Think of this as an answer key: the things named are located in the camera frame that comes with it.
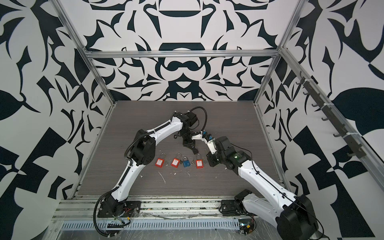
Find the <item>blue padlock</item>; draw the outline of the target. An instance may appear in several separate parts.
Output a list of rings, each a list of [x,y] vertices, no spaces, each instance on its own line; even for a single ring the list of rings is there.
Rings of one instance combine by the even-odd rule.
[[[182,164],[183,164],[184,168],[188,168],[188,167],[191,166],[191,162],[190,162],[190,160],[186,156],[183,156]]]

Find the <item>red padlock long shackle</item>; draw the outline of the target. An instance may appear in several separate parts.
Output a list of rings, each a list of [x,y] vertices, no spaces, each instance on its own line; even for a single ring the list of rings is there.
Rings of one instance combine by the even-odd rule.
[[[178,166],[181,163],[181,158],[182,158],[182,154],[181,153],[177,153],[176,156],[171,161],[171,166],[174,167],[174,168],[178,168]]]

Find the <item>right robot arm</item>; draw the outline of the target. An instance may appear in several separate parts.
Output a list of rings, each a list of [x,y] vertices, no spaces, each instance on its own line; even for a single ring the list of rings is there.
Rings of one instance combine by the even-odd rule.
[[[210,165],[224,164],[250,183],[264,198],[248,191],[238,197],[243,209],[256,215],[277,229],[283,240],[313,240],[323,228],[318,221],[311,200],[297,196],[269,177],[243,150],[236,151],[227,137],[203,138],[208,146]]]

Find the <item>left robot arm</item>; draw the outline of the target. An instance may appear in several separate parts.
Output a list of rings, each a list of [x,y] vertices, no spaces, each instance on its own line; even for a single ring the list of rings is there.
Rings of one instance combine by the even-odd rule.
[[[202,129],[194,132],[192,126],[197,123],[198,117],[193,113],[194,110],[204,111],[205,120]],[[110,238],[116,233],[102,231],[97,225],[97,211],[105,211],[110,217],[120,221],[120,228],[130,225],[131,221],[124,222],[121,217],[125,214],[124,205],[129,196],[129,192],[136,178],[142,169],[155,159],[156,146],[165,138],[173,135],[175,139],[181,137],[183,146],[192,150],[194,154],[199,151],[196,148],[194,136],[200,136],[204,132],[208,121],[208,114],[205,108],[194,107],[186,113],[174,112],[165,123],[144,131],[139,130],[133,142],[128,146],[124,153],[124,158],[128,161],[127,166],[113,189],[99,197],[93,211],[93,224],[97,233],[103,237]]]

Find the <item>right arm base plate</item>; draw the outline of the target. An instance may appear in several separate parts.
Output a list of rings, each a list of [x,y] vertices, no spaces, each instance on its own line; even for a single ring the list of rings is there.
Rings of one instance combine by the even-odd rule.
[[[225,216],[250,216],[259,217],[256,213],[256,205],[240,200],[221,200],[219,212]]]

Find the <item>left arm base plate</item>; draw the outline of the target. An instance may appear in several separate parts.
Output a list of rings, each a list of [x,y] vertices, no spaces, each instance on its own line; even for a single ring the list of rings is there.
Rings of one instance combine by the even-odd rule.
[[[101,207],[97,212],[98,218],[112,218],[112,217],[133,217],[140,213],[141,201],[125,201],[121,203],[109,203],[102,201]]]

